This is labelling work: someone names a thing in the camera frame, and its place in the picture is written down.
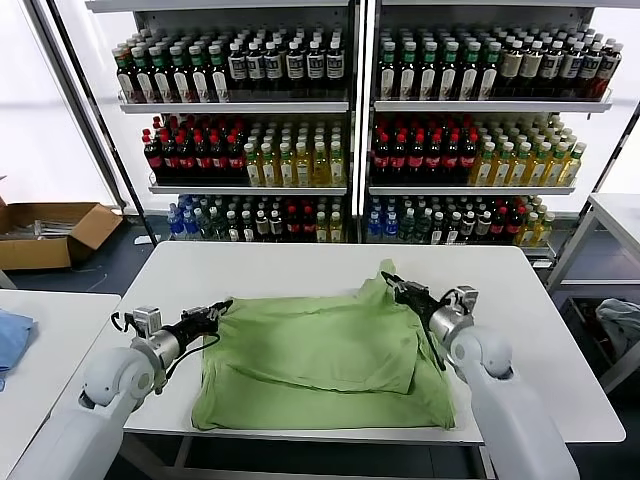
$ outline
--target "black cable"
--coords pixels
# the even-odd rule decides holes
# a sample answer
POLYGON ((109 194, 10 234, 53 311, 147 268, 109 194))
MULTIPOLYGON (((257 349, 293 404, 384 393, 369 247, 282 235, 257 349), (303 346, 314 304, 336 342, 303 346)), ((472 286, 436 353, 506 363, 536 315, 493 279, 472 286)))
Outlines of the black cable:
POLYGON ((171 378, 171 376, 173 375, 173 372, 175 371, 176 367, 178 366, 178 364, 184 360, 185 358, 187 358, 189 355, 191 355, 192 353, 195 352, 199 352, 200 350, 204 350, 205 348, 208 348, 212 345, 215 345, 216 343, 218 343, 220 341, 220 335, 218 335, 217 333, 214 333, 213 335, 211 335, 212 337, 215 337, 215 340, 212 340, 211 342, 207 343, 206 345, 202 345, 198 348, 194 348, 192 350, 189 350, 188 352, 186 352, 184 355, 182 355, 180 358, 178 358, 173 365, 171 365, 171 367, 169 368, 169 370, 167 370, 167 380, 169 380, 171 378))

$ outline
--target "white wall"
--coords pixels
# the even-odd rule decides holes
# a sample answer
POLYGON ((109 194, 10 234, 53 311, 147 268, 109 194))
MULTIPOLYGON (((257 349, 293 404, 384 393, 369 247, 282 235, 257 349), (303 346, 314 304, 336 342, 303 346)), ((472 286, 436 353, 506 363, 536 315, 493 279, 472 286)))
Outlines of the white wall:
POLYGON ((114 205, 19 0, 0 2, 0 196, 114 205))

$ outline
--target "white table leg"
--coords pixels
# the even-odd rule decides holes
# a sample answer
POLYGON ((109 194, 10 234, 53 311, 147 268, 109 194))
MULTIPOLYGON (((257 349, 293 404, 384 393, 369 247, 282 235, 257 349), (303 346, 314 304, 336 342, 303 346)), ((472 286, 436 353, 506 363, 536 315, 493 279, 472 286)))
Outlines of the white table leg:
POLYGON ((549 275, 547 279, 546 286, 549 294, 553 293, 560 286, 569 268, 571 268, 573 261, 584 246, 584 243, 589 239, 589 234, 593 232, 597 226, 598 220, 596 219, 595 213, 593 210, 589 210, 567 243, 560 256, 560 260, 558 260, 556 266, 553 267, 551 275, 549 275))

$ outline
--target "shelf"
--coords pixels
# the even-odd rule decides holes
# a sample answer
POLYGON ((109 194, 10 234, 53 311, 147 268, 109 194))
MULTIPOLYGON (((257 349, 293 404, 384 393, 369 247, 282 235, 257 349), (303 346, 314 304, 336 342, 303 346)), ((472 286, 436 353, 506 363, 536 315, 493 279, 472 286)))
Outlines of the shelf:
POLYGON ((151 193, 192 193, 194 195, 290 195, 311 196, 327 195, 341 196, 347 193, 347 187, 318 187, 318 188, 284 188, 284 187, 195 187, 185 186, 161 186, 152 183, 149 186, 151 193))
POLYGON ((122 104, 124 113, 345 113, 349 102, 137 103, 122 104))
POLYGON ((607 90, 599 102, 561 101, 399 101, 376 100, 377 112, 586 112, 603 113, 611 108, 611 90, 607 90))
POLYGON ((450 187, 435 185, 429 187, 394 185, 391 187, 369 187, 370 195, 569 195, 576 189, 575 182, 570 187, 450 187))
POLYGON ((227 8, 347 7, 349 0, 90 0, 93 13, 227 8))

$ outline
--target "green cloth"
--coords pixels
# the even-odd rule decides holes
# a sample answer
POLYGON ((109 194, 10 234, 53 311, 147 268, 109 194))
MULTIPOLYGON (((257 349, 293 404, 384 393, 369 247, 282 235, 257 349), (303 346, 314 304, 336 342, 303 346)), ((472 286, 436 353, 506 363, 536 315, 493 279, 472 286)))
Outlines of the green cloth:
POLYGON ((454 426, 420 320, 380 274, 355 295, 233 300, 203 353, 194 427, 454 426))

